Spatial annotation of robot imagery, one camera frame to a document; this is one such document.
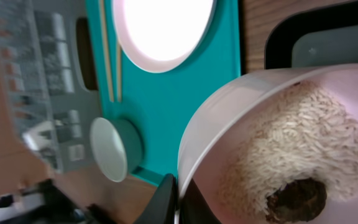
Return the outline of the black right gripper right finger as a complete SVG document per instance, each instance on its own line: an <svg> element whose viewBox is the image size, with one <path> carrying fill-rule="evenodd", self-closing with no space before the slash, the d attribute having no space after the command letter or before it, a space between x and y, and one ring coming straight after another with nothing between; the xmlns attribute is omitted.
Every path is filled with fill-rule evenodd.
<svg viewBox="0 0 358 224"><path fill-rule="evenodd" d="M189 183L180 202L179 224L221 224L194 180Z"/></svg>

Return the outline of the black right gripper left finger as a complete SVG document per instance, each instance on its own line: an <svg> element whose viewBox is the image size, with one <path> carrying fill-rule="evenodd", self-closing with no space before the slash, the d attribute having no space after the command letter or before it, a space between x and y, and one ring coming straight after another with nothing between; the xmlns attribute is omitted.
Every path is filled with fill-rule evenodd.
<svg viewBox="0 0 358 224"><path fill-rule="evenodd" d="M167 174L134 224L174 224L176 207L177 180Z"/></svg>

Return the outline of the white bowl with rice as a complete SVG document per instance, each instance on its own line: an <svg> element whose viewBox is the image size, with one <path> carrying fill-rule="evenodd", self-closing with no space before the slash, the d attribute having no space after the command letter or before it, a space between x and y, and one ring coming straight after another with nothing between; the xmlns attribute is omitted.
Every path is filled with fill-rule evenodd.
<svg viewBox="0 0 358 224"><path fill-rule="evenodd" d="M221 223L269 223L267 197L326 186L309 222L358 223L358 64L262 70L209 96L183 133L178 201L194 180Z"/></svg>

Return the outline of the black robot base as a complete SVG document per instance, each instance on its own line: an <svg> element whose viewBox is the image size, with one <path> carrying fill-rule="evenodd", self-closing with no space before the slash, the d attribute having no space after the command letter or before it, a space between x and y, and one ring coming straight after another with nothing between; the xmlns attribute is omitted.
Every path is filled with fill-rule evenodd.
<svg viewBox="0 0 358 224"><path fill-rule="evenodd" d="M95 204L77 206L52 180L0 195L0 223L103 224L117 222Z"/></svg>

